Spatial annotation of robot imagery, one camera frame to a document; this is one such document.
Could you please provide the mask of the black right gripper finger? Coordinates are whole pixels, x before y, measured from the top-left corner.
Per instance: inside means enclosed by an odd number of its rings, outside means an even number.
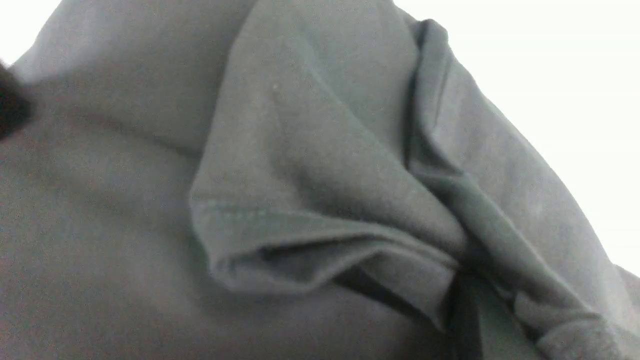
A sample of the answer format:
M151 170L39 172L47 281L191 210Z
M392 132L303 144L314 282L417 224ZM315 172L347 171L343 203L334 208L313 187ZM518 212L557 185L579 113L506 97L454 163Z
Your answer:
M448 335L453 360L482 360L480 312L472 276L455 278Z

